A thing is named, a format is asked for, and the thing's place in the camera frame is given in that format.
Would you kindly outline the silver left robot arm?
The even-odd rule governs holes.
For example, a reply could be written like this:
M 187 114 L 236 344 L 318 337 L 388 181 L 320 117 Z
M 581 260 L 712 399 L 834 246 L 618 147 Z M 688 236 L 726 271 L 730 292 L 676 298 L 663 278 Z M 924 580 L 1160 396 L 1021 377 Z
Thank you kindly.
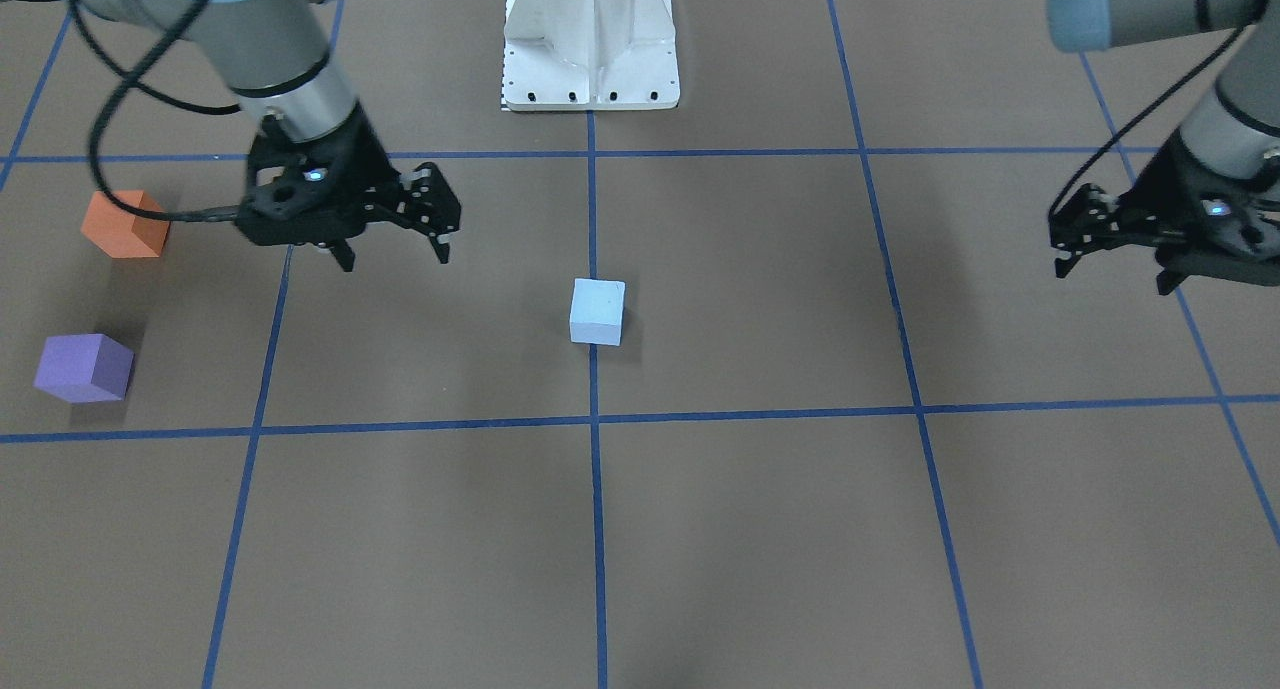
M 1275 287 L 1277 0 L 1046 0 L 1046 14 L 1065 54 L 1226 36 L 1152 102 L 1158 108 L 1226 59 L 1129 191 L 1108 193 L 1076 172 L 1059 192 L 1047 213 L 1056 275 L 1087 255 L 1142 246 L 1155 252 L 1160 295 L 1192 277 Z

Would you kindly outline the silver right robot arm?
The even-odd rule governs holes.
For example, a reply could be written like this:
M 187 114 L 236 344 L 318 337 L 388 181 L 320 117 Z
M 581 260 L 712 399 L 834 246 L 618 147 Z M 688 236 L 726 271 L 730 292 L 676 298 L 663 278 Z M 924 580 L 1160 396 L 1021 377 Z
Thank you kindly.
M 4 0 L 61 3 L 99 61 L 116 76 L 86 140 L 101 201 L 141 223 L 230 223 L 256 246 L 312 246 L 346 273 L 351 241 L 384 223 L 421 234 L 442 264 L 462 207 L 433 161 L 390 164 L 358 92 L 316 23 L 340 0 Z M 678 105 L 678 33 L 671 0 L 506 0 L 502 101 L 512 111 L 640 111 Z M 163 213 L 110 188 L 102 138 L 125 97 L 175 97 L 146 82 L 189 41 L 234 96 L 228 106 L 182 104 L 255 126 L 237 204 Z

